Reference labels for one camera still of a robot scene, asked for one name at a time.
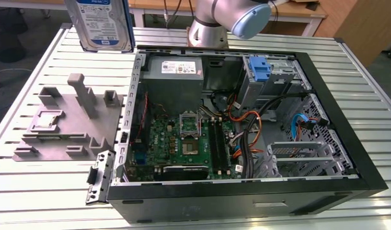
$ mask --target power supply label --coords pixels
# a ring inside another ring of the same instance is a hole
[[[161,73],[196,74],[196,62],[193,61],[164,61]]]
[[[90,41],[98,45],[116,45],[120,39],[110,0],[77,0],[77,5]]]

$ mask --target motherboard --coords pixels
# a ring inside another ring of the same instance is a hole
[[[161,117],[151,122],[148,151],[134,151],[126,168],[129,181],[236,179],[228,143],[233,126],[221,119],[191,114]]]

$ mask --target open computer tower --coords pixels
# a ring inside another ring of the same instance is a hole
[[[137,50],[88,205],[110,203],[129,222],[259,218],[387,189],[305,53]]]

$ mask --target floor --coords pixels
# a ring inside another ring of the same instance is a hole
[[[50,18],[45,19],[38,10],[26,9],[24,18],[29,30],[18,36],[22,46],[26,48],[26,57],[13,63],[0,62],[1,69],[33,69],[45,52],[45,49],[54,37],[61,23],[70,22],[65,11],[50,11]],[[164,27],[164,19],[160,17],[145,18],[148,27]],[[171,28],[185,28],[191,25],[191,17],[180,17],[172,24]],[[386,54],[380,54],[368,71],[391,98],[391,59]],[[12,102],[26,82],[29,72],[25,70],[9,70],[0,73],[0,121],[9,109]]]

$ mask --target slotted aluminum surface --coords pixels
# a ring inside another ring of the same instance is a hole
[[[185,46],[185,31],[136,28],[138,45]],[[259,35],[248,41],[228,36],[231,48],[307,52],[387,182],[388,190],[343,203],[315,216],[227,219],[130,225],[110,205],[85,206],[92,161],[14,162],[16,143],[30,123],[44,86],[66,86],[68,74],[85,75],[94,93],[126,94],[133,54],[84,53],[74,29],[61,29],[0,124],[1,229],[391,229],[391,102],[354,64],[350,51],[328,38]]]

